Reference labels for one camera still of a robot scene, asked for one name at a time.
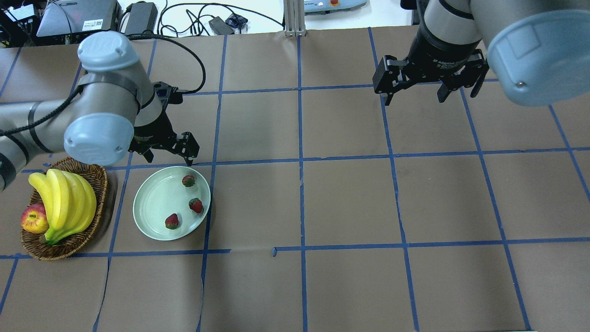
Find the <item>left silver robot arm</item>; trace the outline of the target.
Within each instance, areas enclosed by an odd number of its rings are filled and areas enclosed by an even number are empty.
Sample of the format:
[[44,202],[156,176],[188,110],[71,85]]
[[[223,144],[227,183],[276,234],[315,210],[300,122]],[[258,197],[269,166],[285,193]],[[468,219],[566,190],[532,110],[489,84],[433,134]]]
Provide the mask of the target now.
[[153,161],[153,149],[183,157],[191,166],[200,146],[190,132],[177,134],[166,114],[187,90],[151,82],[131,42],[170,38],[97,32],[77,49],[85,70],[63,100],[1,105],[1,189],[40,154],[66,152],[89,165],[112,166],[127,153]]

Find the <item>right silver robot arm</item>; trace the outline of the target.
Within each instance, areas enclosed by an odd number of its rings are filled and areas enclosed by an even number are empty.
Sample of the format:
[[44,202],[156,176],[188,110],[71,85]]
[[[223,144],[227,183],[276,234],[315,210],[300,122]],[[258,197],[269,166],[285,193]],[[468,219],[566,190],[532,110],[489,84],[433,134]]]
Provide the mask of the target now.
[[489,70],[507,98],[543,107],[589,92],[587,0],[403,0],[419,15],[407,57],[384,55],[372,78],[389,105],[419,83],[441,84],[444,102],[459,88],[476,97]]

